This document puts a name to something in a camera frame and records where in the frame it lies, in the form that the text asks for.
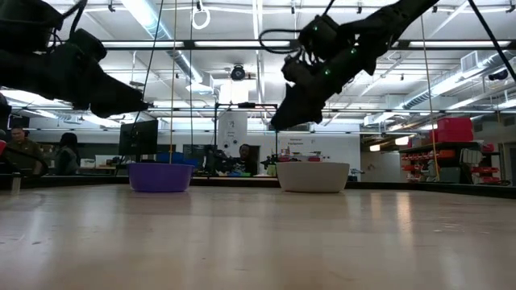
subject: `security camera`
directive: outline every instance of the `security camera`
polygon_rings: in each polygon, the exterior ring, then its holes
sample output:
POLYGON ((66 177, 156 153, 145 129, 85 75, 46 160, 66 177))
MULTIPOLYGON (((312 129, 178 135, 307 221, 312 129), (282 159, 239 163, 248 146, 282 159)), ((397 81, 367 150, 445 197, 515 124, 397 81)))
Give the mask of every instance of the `security camera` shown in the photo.
POLYGON ((236 64, 233 70, 231 71, 231 79, 233 81, 241 81, 245 78, 245 71, 243 70, 243 65, 236 64))

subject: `box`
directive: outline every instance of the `box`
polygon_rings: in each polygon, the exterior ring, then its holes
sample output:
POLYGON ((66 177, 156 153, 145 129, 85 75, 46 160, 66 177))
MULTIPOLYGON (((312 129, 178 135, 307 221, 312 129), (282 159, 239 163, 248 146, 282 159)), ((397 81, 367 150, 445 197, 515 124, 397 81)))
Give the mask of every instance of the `box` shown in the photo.
POLYGON ((437 142, 472 142, 474 139, 471 130, 441 130, 436 132, 437 142))

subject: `black cable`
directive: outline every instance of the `black cable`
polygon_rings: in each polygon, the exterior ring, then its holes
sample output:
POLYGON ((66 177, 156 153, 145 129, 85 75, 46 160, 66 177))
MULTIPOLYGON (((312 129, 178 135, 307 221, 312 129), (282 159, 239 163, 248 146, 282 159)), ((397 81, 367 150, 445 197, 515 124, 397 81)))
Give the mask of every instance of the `black cable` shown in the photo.
POLYGON ((326 7, 326 9, 324 10, 324 13, 322 15, 327 15, 328 14, 328 11, 330 11, 330 9, 333 6, 334 2, 335 2, 335 0, 331 0, 330 1, 330 4, 328 4, 328 6, 326 7))
MULTIPOLYGON (((158 22, 157 22, 157 25, 156 25, 156 32, 154 34, 154 42, 152 43, 151 58, 150 58, 150 60, 148 62, 147 75, 145 76, 145 86, 144 86, 144 89, 143 89, 143 92, 142 92, 142 97, 144 99, 145 99, 145 91, 147 90, 148 76, 151 73, 152 59, 154 58, 154 51, 156 50, 156 41, 157 41, 157 38, 158 38, 158 32, 160 31, 160 22, 161 22, 161 14, 163 12, 163 4, 164 4, 164 0, 161 0, 160 13, 158 14, 158 22)), ((133 124, 132 124, 130 136, 132 136, 132 134, 133 134, 133 132, 134 132, 134 130, 136 128, 136 123, 138 122, 138 118, 139 118, 139 115, 140 115, 141 112, 142 111, 138 111, 138 114, 136 115, 135 122, 133 122, 133 124)), ((125 157, 126 157, 125 155, 122 155, 122 158, 120 159, 120 164, 122 164, 122 162, 125 159, 125 157)), ((116 177, 118 174, 119 174, 119 167, 117 166, 117 168, 116 168, 116 170, 114 172, 114 177, 116 177)))
MULTIPOLYGON (((191 17, 191 23, 190 23, 190 40, 194 37, 194 17, 191 17)), ((190 52, 190 63, 192 64, 192 52, 190 52)), ((189 74, 190 74, 190 85, 192 85, 192 67, 189 68, 189 74)), ((190 87, 190 146, 192 148, 192 153, 194 153, 194 103, 192 102, 192 90, 193 88, 190 87)))
POLYGON ((491 41, 493 41, 494 47, 497 49, 498 54, 501 57, 501 60, 503 60, 503 63, 506 65, 507 70, 509 71, 510 75, 513 77, 514 81, 516 81, 516 73, 514 72, 513 67, 510 65, 509 60, 507 60, 506 55, 503 53, 500 44, 498 44, 496 36, 494 36, 494 33, 491 31, 491 28, 489 28, 489 25, 484 19, 484 16, 482 16, 482 13, 478 10, 478 7, 476 6, 475 2, 473 0, 468 0, 470 7, 475 11, 476 16, 481 21, 482 27, 484 27, 485 31, 489 35, 489 38, 491 41))
POLYGON ((30 26, 36 26, 36 27, 55 27, 57 23, 63 22, 65 19, 70 17, 70 15, 74 14, 77 10, 81 9, 81 7, 86 7, 88 4, 88 0, 81 0, 80 2, 77 2, 72 8, 70 8, 68 11, 64 12, 59 18, 48 20, 46 22, 32 22, 32 21, 22 21, 22 20, 9 20, 9 19, 0 19, 0 23, 7 23, 7 24, 22 24, 22 25, 30 25, 30 26))
POLYGON ((75 18, 73 19, 72 26, 70 27, 70 37, 72 37, 72 34, 77 29, 77 25, 79 24, 79 20, 81 20, 82 12, 84 12, 84 9, 86 8, 86 5, 88 4, 88 1, 81 1, 78 4, 81 4, 77 10, 77 14, 75 15, 75 18))
POLYGON ((290 54, 293 52, 297 52, 299 50, 299 48, 293 48, 293 49, 289 49, 289 50, 274 50, 274 49, 268 48, 264 44, 264 40, 263 40, 264 35, 266 35, 268 33, 299 33, 299 32, 301 32, 301 30, 299 30, 299 29, 267 29, 267 30, 264 30, 262 33, 260 33, 260 36, 258 36, 258 41, 260 42, 260 46, 267 52, 274 53, 274 54, 290 54))

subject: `robotic arm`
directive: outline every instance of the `robotic arm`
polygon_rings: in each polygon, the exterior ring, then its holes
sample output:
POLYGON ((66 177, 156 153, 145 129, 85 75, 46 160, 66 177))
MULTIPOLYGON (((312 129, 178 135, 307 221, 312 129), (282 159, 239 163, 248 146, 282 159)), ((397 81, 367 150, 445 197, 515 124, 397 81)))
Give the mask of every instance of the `robotic arm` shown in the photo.
MULTIPOLYGON (((281 71, 295 86, 287 84, 285 99, 271 120, 274 128, 280 131, 304 122, 320 123, 326 100, 334 93, 341 93, 343 86, 360 71, 373 75, 377 58, 438 1, 400 0, 380 8, 366 19, 343 25, 333 21, 326 12, 317 16, 301 30, 299 52, 285 58, 281 71)), ((263 35, 273 31, 260 35, 262 46, 263 35)))
POLYGON ((102 71, 98 62, 107 54, 102 43, 76 30, 86 3, 61 14, 42 0, 0 0, 0 86, 71 102, 101 118, 146 110, 141 91, 102 71), (68 41, 56 45, 56 31, 76 12, 68 41))

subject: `metal frame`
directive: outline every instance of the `metal frame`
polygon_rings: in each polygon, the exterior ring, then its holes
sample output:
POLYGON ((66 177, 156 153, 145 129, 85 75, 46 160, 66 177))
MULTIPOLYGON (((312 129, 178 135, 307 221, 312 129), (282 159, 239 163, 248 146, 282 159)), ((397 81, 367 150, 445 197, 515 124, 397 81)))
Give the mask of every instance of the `metal frame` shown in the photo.
MULTIPOLYGON (((274 50, 290 50, 294 48, 299 48, 299 42, 296 39, 267 39, 265 41, 270 42, 288 42, 289 45, 286 46, 271 46, 271 49, 274 50)), ((423 39, 400 39, 397 42, 393 43, 390 50, 397 52, 422 52, 424 51, 424 47, 411 47, 410 44, 413 42, 421 43, 423 39)), ((495 47, 488 43, 491 42, 489 39, 458 39, 458 40, 450 40, 450 39, 433 39, 428 40, 432 43, 464 43, 464 45, 443 45, 443 46, 430 46, 427 47, 427 51, 492 51, 495 50, 495 47), (467 43, 479 43, 485 42, 486 45, 467 45, 467 43)), ((509 44, 502 46, 502 49, 516 49, 516 39, 499 39, 498 42, 508 42, 509 44)), ((154 46, 153 40, 102 40, 102 43, 106 46, 106 50, 108 51, 170 51, 174 49, 173 43, 174 41, 163 41, 157 40, 156 46, 154 46)), ((175 40, 176 44, 182 44, 181 46, 177 45, 175 47, 178 51, 218 51, 218 50, 264 50, 256 39, 186 39, 186 40, 175 40), (220 43, 220 45, 212 45, 212 46, 198 46, 197 42, 210 42, 213 44, 220 43), (250 42, 249 45, 231 45, 231 43, 237 44, 238 42, 250 42)))
MULTIPOLYGON (((229 104, 218 104, 218 106, 229 106, 229 104)), ((256 109, 244 109, 244 108, 232 108, 231 110, 238 112, 248 112, 248 113, 268 113, 268 110, 265 108, 266 106, 274 106, 275 110, 277 110, 277 104, 256 104, 256 106, 262 106, 263 108, 256 109)), ((170 108, 170 107, 162 107, 162 108, 150 108, 146 110, 146 112, 170 112, 171 110, 174 112, 209 112, 214 111, 217 112, 217 107, 206 107, 206 108, 170 108)), ((73 111, 73 108, 70 107, 52 107, 52 106, 14 106, 12 110, 54 110, 54 111, 73 111)), ((394 113, 394 114, 516 114, 516 110, 399 110, 399 109, 344 109, 344 108, 334 108, 334 109, 322 109, 322 113, 342 113, 342 114, 366 114, 366 113, 394 113)))

